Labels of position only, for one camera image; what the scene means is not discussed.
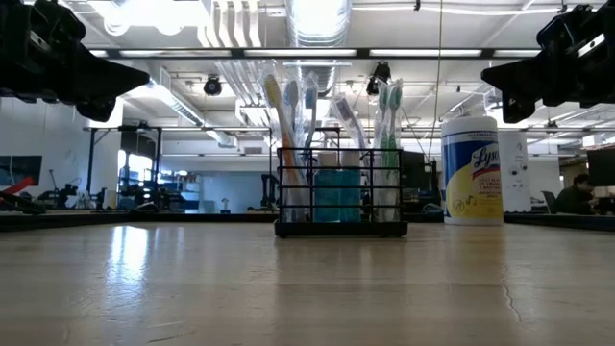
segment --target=air duct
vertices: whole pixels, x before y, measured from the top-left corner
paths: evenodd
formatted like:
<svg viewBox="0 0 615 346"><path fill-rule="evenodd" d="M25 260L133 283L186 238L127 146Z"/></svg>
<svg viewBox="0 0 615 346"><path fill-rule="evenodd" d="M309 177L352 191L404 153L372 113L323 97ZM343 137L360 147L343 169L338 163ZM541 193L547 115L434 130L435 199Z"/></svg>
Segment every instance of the air duct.
<svg viewBox="0 0 615 346"><path fill-rule="evenodd" d="M285 0L288 38L294 47L340 47L346 42L352 0ZM333 88L337 67L298 67L318 75L319 96Z"/></svg>

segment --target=blue wall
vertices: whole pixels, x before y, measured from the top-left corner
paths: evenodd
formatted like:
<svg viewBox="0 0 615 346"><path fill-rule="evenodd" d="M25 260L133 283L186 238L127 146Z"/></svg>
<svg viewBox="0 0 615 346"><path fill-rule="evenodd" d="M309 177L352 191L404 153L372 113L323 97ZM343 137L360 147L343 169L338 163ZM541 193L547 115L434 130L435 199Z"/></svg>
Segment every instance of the blue wall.
<svg viewBox="0 0 615 346"><path fill-rule="evenodd" d="M248 207L260 208L262 178L265 172L202 173L204 200L215 202L215 212L224 208L223 198L230 200L231 213L245 213Z"/></svg>

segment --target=red object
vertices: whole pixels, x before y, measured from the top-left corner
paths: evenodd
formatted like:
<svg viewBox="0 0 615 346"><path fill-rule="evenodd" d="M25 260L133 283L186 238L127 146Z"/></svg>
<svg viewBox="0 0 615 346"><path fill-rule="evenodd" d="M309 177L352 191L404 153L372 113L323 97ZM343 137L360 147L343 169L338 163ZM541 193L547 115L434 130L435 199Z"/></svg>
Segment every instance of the red object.
<svg viewBox="0 0 615 346"><path fill-rule="evenodd" d="M22 180L21 182L19 182L19 184L17 185L13 185L9 188L7 188L6 190L2 191L4 193L9 193L9 194L15 194L20 192L21 190L23 190L24 188L34 185L35 184L35 180L28 177L24 180Z"/></svg>

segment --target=chair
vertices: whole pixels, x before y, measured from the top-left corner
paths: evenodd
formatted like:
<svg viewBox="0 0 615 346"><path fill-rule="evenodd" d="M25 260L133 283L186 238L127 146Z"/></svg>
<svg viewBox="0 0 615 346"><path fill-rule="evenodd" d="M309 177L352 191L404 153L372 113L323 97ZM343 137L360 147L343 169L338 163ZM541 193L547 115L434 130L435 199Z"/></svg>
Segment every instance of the chair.
<svg viewBox="0 0 615 346"><path fill-rule="evenodd" d="M542 191L542 194L545 196L549 214L557 214L557 211L555 210L555 194L549 191Z"/></svg>

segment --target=table surface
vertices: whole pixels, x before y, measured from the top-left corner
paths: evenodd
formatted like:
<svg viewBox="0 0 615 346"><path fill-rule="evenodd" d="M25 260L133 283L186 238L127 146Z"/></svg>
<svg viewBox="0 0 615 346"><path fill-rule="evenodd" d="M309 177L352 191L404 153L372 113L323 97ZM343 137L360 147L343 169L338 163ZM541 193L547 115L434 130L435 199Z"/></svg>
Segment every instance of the table surface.
<svg viewBox="0 0 615 346"><path fill-rule="evenodd" d="M403 239L267 224L0 234L6 345L606 345L615 235L411 225Z"/></svg>

